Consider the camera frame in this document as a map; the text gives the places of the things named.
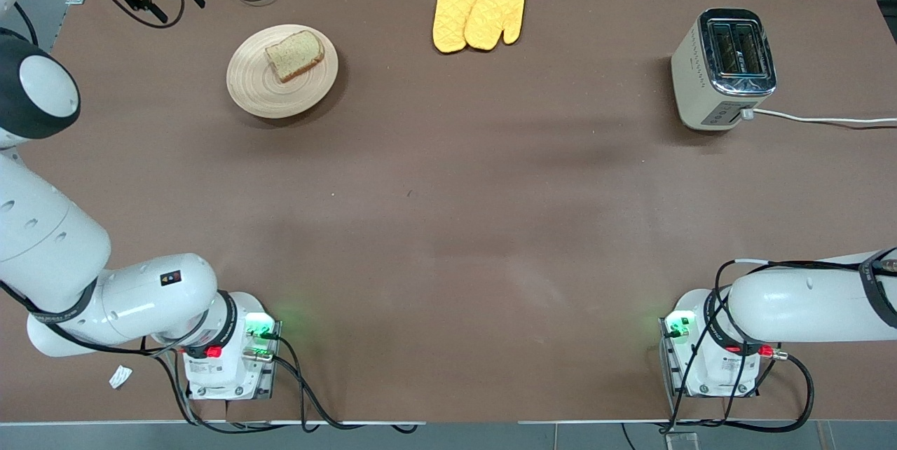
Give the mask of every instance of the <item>plate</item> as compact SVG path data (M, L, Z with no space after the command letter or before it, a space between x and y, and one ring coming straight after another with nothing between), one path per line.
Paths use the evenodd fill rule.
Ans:
M289 35L313 32L324 45L324 60L313 69L281 83L265 55L265 47L278 44ZM227 90L233 101L252 115L285 118L314 106L330 91L339 70L336 48L322 32L303 25L279 25L246 39L227 66Z

